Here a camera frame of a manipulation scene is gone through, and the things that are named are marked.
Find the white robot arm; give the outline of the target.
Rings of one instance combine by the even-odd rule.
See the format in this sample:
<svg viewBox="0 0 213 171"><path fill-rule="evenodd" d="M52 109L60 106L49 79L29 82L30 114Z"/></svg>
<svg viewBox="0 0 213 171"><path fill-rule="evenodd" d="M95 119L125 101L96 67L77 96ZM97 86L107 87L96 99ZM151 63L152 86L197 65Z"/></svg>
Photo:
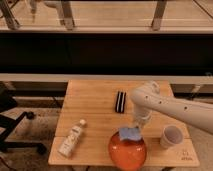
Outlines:
<svg viewBox="0 0 213 171"><path fill-rule="evenodd" d="M130 98L134 114L140 118L145 118L149 110L155 110L213 135L211 104L163 96L155 81L134 88Z"/></svg>

